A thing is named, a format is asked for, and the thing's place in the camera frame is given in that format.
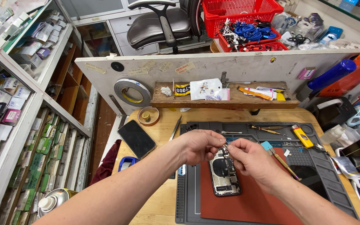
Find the white bottle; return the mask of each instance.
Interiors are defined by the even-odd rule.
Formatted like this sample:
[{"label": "white bottle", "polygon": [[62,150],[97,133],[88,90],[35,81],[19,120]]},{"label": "white bottle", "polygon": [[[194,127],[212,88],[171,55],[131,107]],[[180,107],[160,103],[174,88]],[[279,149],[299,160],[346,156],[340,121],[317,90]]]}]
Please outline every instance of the white bottle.
[{"label": "white bottle", "polygon": [[347,127],[342,128],[338,125],[336,128],[328,130],[319,139],[324,145],[330,144],[331,142],[339,139],[345,133],[345,129],[347,129]]}]

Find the red-brown heat mat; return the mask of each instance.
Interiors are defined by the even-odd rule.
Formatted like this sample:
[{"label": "red-brown heat mat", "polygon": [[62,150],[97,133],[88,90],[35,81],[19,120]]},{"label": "red-brown heat mat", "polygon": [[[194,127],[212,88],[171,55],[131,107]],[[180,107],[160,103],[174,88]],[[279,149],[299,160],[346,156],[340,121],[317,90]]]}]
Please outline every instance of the red-brown heat mat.
[{"label": "red-brown heat mat", "polygon": [[[286,161],[283,150],[274,148]],[[277,165],[286,169],[272,156]],[[251,176],[237,170],[241,194],[217,197],[213,193],[208,162],[201,163],[201,217],[246,222],[302,225],[302,222],[276,197],[266,194]]]}]

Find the pink box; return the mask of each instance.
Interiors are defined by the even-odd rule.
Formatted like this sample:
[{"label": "pink box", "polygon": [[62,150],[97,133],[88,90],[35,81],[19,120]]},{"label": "pink box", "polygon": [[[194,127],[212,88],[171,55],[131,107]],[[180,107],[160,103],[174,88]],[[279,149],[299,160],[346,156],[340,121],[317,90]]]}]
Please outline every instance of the pink box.
[{"label": "pink box", "polygon": [[309,79],[316,71],[316,67],[305,67],[298,75],[299,79]]},{"label": "pink box", "polygon": [[8,109],[5,112],[2,123],[10,126],[14,126],[19,119],[21,110],[18,109]]}]

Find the red cloth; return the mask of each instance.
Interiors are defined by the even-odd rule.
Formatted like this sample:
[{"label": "red cloth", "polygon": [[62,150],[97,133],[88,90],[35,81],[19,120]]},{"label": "red cloth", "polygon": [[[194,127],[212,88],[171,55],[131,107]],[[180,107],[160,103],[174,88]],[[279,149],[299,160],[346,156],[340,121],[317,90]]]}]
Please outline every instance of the red cloth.
[{"label": "red cloth", "polygon": [[103,163],[100,167],[98,167],[97,171],[95,171],[94,177],[91,180],[90,185],[95,184],[96,182],[105,179],[108,176],[112,175],[113,166],[115,165],[117,152],[119,151],[120,143],[122,140],[118,139],[115,141],[115,144],[109,149],[105,158],[102,160]]},{"label": "red cloth", "polygon": [[[281,148],[274,148],[285,161]],[[272,156],[277,165],[287,170]],[[201,217],[271,224],[302,225],[302,222],[278,198],[264,192],[251,176],[243,176],[237,169],[241,194],[217,197],[207,161],[201,163]]]}]

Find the gray repair mat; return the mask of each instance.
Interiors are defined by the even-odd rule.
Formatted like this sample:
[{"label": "gray repair mat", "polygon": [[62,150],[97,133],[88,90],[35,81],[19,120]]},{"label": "gray repair mat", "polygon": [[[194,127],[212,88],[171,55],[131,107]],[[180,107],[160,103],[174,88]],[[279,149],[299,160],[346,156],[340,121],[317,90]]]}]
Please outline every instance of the gray repair mat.
[{"label": "gray repair mat", "polygon": [[[318,135],[316,134],[312,124],[310,123],[222,123],[222,122],[187,122],[187,124],[180,125],[180,135],[186,132],[186,128],[196,125],[197,129],[213,130],[216,132],[227,131],[227,132],[242,132],[242,134],[224,135],[228,140],[245,138],[254,142],[262,143],[264,141],[271,142],[273,147],[281,147],[285,152],[286,149],[290,150],[291,156],[286,157],[288,165],[292,166],[313,166],[316,168],[317,173],[322,180],[323,186],[327,192],[329,201],[335,206],[340,208],[342,211],[351,215],[352,217],[359,219],[358,215],[342,185],[340,178],[335,171],[330,158],[321,151],[315,151],[310,149],[309,151],[304,149],[302,152],[299,148],[302,143],[295,136],[291,129],[292,125],[299,125],[305,134],[313,143],[321,142]],[[268,133],[262,130],[252,129],[251,125],[255,126],[284,126],[285,128],[277,129],[277,132],[288,135],[276,135]],[[217,219],[206,219],[200,216],[200,165],[197,166],[186,166],[186,174],[184,176],[178,175],[177,177],[177,192],[176,192],[176,216],[175,220],[177,224],[231,224],[231,225],[252,225],[252,224],[263,224],[263,223],[251,223],[243,221],[229,221],[229,220],[217,220]]]}]

